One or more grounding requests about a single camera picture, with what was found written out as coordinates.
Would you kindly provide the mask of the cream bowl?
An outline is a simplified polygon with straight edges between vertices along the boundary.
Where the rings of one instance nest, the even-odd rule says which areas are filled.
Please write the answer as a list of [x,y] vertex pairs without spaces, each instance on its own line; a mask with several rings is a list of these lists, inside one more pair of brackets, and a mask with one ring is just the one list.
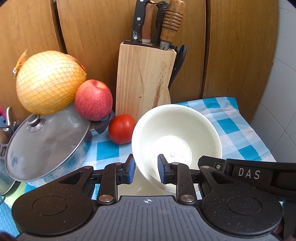
[[176,185],[162,184],[159,181],[156,181],[156,184],[154,185],[145,178],[138,167],[136,167],[132,184],[121,184],[118,186],[118,197],[176,195]]
[[166,104],[146,112],[132,134],[132,154],[140,172],[154,185],[161,182],[158,155],[197,170],[201,156],[222,157],[217,130],[193,108]]
[[176,186],[173,184],[153,185],[137,168],[135,173],[134,182],[135,194],[139,196],[149,195],[176,195]]

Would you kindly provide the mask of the red tomato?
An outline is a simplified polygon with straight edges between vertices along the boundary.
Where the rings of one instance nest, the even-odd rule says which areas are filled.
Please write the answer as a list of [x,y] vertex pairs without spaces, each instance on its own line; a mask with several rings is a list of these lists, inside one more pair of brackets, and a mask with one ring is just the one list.
[[132,140],[135,125],[136,121],[132,116],[128,114],[118,115],[109,124],[109,137],[116,144],[127,144]]

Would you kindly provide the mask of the blue checked tablecloth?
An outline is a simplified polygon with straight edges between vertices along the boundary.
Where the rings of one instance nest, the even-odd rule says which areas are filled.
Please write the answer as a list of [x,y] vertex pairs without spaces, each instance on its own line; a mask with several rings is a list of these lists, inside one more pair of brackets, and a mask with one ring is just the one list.
[[177,104],[138,121],[132,154],[85,166],[20,196],[17,240],[277,240],[274,196],[214,169],[210,121]]

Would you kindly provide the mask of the steel pan with glass lid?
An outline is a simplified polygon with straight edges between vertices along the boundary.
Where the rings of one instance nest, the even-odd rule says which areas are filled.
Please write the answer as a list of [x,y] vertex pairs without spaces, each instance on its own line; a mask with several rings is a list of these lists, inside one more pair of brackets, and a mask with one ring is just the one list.
[[114,112],[110,112],[101,121],[84,119],[74,104],[54,114],[31,114],[9,141],[5,159],[8,174],[39,187],[79,169],[93,134],[102,134],[113,118]]

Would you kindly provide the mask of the red apple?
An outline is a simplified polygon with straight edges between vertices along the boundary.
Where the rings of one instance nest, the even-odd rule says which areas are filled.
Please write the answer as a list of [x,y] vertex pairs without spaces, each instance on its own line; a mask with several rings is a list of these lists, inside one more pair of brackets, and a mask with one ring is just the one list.
[[74,104],[83,118],[90,121],[101,121],[110,114],[113,98],[105,83],[90,79],[78,88]]

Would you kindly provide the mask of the wooden knife block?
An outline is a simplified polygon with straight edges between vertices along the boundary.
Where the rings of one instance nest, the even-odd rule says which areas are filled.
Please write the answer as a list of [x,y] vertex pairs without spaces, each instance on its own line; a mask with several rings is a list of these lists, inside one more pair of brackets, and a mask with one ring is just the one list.
[[138,121],[150,109],[170,104],[168,85],[175,58],[172,49],[121,43],[115,114],[128,114]]

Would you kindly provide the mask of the steel kettle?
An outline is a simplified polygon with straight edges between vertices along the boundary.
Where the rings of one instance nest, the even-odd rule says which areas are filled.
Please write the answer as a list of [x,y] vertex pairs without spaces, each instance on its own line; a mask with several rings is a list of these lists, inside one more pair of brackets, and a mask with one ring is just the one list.
[[12,108],[6,109],[6,124],[1,125],[1,196],[6,197],[16,191],[19,181],[12,178],[6,170],[5,159],[9,141],[18,128],[18,123],[13,119]]

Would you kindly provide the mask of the yellow pomelo in net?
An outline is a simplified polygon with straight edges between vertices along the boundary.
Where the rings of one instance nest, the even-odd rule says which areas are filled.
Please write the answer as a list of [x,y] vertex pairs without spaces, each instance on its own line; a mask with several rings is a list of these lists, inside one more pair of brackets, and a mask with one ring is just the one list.
[[53,114],[67,107],[87,75],[75,57],[54,50],[30,57],[24,51],[13,73],[18,100],[34,114]]

